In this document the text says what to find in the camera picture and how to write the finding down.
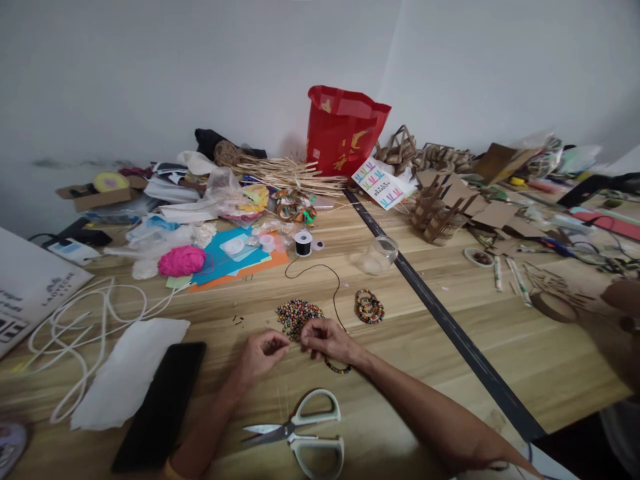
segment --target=bead strand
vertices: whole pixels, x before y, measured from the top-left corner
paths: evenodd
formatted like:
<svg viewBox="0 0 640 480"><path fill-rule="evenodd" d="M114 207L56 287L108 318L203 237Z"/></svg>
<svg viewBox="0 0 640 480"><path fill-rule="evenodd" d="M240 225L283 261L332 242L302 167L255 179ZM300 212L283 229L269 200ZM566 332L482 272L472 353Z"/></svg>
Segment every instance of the bead strand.
<svg viewBox="0 0 640 480"><path fill-rule="evenodd" d="M298 299L283 303L276 308L275 312L278 314L278 322L283 324L282 333L288 336L291 341L300 341L300 333L307 320L310 318L325 318L324 313L318 306ZM326 355L325 365L340 375L351 371L350 365L343 369L334 367Z"/></svg>

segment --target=orange paper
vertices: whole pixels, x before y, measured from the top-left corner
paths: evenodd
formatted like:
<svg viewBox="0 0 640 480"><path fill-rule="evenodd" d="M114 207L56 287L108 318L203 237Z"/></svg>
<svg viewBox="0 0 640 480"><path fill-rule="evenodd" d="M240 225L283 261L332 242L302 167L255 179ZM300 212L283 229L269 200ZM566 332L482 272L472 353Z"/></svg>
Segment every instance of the orange paper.
<svg viewBox="0 0 640 480"><path fill-rule="evenodd" d="M244 268L240 270L240 273L238 273L238 275L235 277L225 275L224 277L220 277L216 280L206 282L203 285L192 285L189 288L189 292L194 293L194 292L208 290L210 288L217 287L218 285L224 285L225 283L246 277L248 275L254 275L256 273L260 273L272 267L278 267L280 265L285 265L287 263L289 263L289 256L287 255L287 252L286 251L278 252L277 250L274 250L271 252L270 261L258 263L257 265L252 265L251 267Z"/></svg>

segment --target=scissors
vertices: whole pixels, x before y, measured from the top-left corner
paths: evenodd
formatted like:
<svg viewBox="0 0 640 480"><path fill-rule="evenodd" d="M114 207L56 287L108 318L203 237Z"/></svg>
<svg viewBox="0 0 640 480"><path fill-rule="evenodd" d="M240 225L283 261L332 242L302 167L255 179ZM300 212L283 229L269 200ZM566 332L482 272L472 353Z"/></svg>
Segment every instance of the scissors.
<svg viewBox="0 0 640 480"><path fill-rule="evenodd" d="M309 400L318 396L324 395L331 400L331 411L326 413L316 413L314 415L302 416L302 410ZM268 423L262 425L250 425L244 427L244 430L258 433L255 437L242 440L242 443L248 445L260 445L263 443L272 443L280 440L287 440L296 460L303 472L311 480L335 480L342 473L342 466L345 460L345 442L342 438L338 437L336 440L319 439L317 435L296 435L295 430L302 425L312 425L314 423L320 423L325 421L340 421L340 407L338 406L338 400L335 399L333 394L329 390L316 389L304 396L300 405L294 412L291 419L284 425L278 423ZM317 475L312 472L308 466L302 460L300 455L300 449L302 448L316 448L316 449L332 449L338 455L338 462L333 472L329 472L326 475Z"/></svg>

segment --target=pencil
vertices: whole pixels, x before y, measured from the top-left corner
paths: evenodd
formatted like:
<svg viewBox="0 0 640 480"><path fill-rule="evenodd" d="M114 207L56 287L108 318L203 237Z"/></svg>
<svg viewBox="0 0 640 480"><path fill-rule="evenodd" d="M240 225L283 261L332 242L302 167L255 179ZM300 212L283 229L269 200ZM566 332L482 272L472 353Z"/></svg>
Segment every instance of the pencil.
<svg viewBox="0 0 640 480"><path fill-rule="evenodd" d="M532 307L533 304L531 303L531 297L529 296L529 292L524 280L522 280L522 277L520 276L518 266L515 264L514 260L511 257L507 257L507 263L509 264L509 268L513 272L513 276L516 282L518 282L518 286L520 286L520 291L522 292L522 297L525 300L525 305L528 307Z"/></svg>

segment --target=white scissors handle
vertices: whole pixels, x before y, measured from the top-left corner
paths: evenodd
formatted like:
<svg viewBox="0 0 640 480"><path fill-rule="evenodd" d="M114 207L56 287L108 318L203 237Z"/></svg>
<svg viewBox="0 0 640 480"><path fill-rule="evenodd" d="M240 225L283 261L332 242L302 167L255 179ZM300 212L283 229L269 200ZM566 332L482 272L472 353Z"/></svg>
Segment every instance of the white scissors handle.
<svg viewBox="0 0 640 480"><path fill-rule="evenodd" d="M345 462L345 442L342 438L338 437L337 440L324 440L324 439L296 439L291 443L291 450L295 455L296 460L302 471L311 480L336 480L342 473L342 466ZM300 450L303 448L322 448L331 449L338 455L336 468L333 472L326 473L324 475L317 475L312 472L308 466L305 465L300 455Z"/></svg>
<svg viewBox="0 0 640 480"><path fill-rule="evenodd" d="M324 395L326 397L329 397L329 400L331 400L331 411L324 412L324 413L316 413L314 415L301 415L302 410L304 409L307 402L317 395ZM302 402L300 402L300 406L298 407L298 409L295 411L295 413L291 418L291 421L296 426L309 425L311 423L320 423L320 422L330 421L330 420L340 421L340 407L338 406L338 400L336 400L336 398L333 396L333 394L329 390L325 390L325 389L316 389L316 390L313 390L312 392L309 392L307 396L302 399Z"/></svg>

